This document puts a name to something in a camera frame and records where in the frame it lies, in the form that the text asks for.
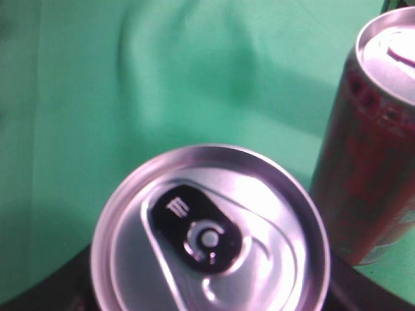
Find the can top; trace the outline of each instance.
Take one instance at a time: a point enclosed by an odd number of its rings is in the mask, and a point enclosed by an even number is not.
[[[362,70],[385,93],[415,106],[415,7],[369,22],[356,42]]]
[[[159,155],[119,186],[91,272],[103,311],[312,311],[326,296],[329,248],[311,199],[277,164],[199,145]]]

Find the green fabric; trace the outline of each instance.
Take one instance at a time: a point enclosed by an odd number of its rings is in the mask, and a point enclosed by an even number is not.
[[[379,262],[357,270],[415,304],[415,230],[407,233]]]
[[[116,186],[170,148],[238,144],[308,187],[344,59],[380,6],[0,0],[0,302],[89,243]],[[382,269],[415,281],[398,258]]]

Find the red can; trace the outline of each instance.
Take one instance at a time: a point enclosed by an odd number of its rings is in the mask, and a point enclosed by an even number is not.
[[[360,32],[344,66],[311,198],[332,249],[377,261],[415,224],[415,7]]]

